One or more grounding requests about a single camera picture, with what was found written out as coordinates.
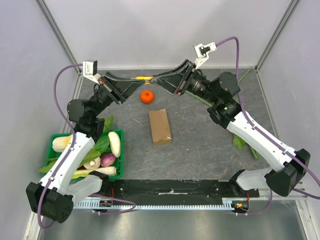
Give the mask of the yellow utility knife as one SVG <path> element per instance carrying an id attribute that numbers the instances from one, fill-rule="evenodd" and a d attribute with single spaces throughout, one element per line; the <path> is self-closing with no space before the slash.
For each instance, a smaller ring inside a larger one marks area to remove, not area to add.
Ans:
<path id="1" fill-rule="evenodd" d="M 152 78 L 153 78 L 152 76 L 137 76 L 135 79 L 139 81 L 149 81 Z"/>

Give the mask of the brown cardboard express box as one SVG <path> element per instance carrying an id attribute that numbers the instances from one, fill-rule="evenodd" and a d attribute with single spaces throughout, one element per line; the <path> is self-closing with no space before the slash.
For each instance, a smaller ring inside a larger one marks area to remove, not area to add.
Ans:
<path id="1" fill-rule="evenodd" d="M 155 146 L 171 144 L 172 135 L 166 110 L 149 111 L 149 121 L 153 144 Z"/>

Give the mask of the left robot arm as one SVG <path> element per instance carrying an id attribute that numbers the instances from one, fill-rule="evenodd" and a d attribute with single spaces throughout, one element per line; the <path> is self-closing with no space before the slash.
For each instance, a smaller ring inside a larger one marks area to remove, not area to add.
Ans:
<path id="1" fill-rule="evenodd" d="M 26 188 L 31 210 L 37 214 L 42 229 L 45 228 L 42 217 L 63 223 L 78 202 L 94 194 L 104 197 L 110 191 L 109 176 L 96 170 L 78 183 L 70 181 L 103 133 L 105 121 L 98 115 L 111 103 L 123 104 L 143 82 L 107 72 L 98 76 L 97 84 L 98 88 L 89 99 L 73 99 L 68 103 L 65 120 L 67 124 L 75 124 L 71 128 L 70 142 L 48 173 Z"/>

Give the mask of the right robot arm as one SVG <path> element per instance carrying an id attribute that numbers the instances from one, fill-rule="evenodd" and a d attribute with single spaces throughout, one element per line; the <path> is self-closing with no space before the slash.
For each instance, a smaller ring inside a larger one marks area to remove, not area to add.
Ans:
<path id="1" fill-rule="evenodd" d="M 240 92 L 235 74 L 225 71 L 210 81 L 186 59 L 177 68 L 154 75 L 150 81 L 171 94 L 181 96 L 190 92 L 209 102 L 207 111 L 213 122 L 240 137 L 268 162 L 268 168 L 239 171 L 236 180 L 229 184 L 233 196 L 240 197 L 251 189 L 269 188 L 287 197 L 306 174 L 301 164 L 309 164 L 310 153 L 281 142 L 234 100 Z"/>

